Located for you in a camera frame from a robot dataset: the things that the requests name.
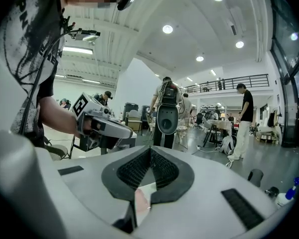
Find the backpack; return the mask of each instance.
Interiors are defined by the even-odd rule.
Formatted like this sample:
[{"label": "backpack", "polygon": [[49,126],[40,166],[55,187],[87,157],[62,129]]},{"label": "backpack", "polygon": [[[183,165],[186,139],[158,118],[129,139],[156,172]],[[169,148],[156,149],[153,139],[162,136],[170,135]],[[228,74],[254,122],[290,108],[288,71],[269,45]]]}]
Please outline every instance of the backpack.
[{"label": "backpack", "polygon": [[223,152],[229,155],[229,152],[233,150],[236,146],[237,139],[233,135],[226,136],[221,142],[220,147],[217,148],[219,152]]}]

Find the black rubber pad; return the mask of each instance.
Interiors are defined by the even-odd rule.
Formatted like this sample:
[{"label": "black rubber pad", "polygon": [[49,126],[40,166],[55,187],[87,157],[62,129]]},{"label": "black rubber pad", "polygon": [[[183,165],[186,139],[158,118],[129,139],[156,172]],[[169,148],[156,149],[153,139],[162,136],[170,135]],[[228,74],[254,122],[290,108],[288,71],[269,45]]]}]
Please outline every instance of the black rubber pad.
[{"label": "black rubber pad", "polygon": [[247,230],[254,228],[264,221],[264,218],[236,189],[225,190],[221,194],[223,194]]},{"label": "black rubber pad", "polygon": [[58,170],[58,172],[62,176],[62,175],[70,174],[70,173],[75,173],[75,172],[78,172],[81,170],[83,170],[83,168],[81,166],[77,165],[77,166],[73,166],[73,167],[69,167],[69,168],[60,169],[60,170]]}]

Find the shoe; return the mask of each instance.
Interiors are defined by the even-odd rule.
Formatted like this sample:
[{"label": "shoe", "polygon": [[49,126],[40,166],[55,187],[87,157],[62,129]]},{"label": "shoe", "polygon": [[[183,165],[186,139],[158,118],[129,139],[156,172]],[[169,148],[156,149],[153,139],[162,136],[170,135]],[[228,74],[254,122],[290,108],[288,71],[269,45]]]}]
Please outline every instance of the shoe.
[{"label": "shoe", "polygon": [[239,157],[236,157],[236,156],[234,156],[234,155],[229,155],[229,156],[227,156],[227,158],[228,158],[229,160],[239,160]]}]

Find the black railing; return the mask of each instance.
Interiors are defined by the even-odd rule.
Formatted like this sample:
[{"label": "black railing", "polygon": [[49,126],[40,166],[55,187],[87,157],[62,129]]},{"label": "black railing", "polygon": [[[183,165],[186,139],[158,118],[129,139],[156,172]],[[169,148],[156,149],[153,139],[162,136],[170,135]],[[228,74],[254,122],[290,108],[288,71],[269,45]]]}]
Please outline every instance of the black railing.
[{"label": "black railing", "polygon": [[221,79],[219,81],[205,82],[198,85],[182,87],[183,93],[201,93],[210,91],[236,89],[238,83],[243,83],[248,88],[269,87],[268,74],[251,75],[231,79]]}]

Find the table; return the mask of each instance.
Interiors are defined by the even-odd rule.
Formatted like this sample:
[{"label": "table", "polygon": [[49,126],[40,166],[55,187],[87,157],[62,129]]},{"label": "table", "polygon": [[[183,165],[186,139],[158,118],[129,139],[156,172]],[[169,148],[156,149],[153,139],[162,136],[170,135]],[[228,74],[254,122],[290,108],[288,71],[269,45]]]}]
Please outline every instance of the table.
[{"label": "table", "polygon": [[232,135],[232,124],[231,121],[224,121],[224,120],[208,120],[208,123],[212,125],[216,125],[219,129],[227,130],[228,135]]}]

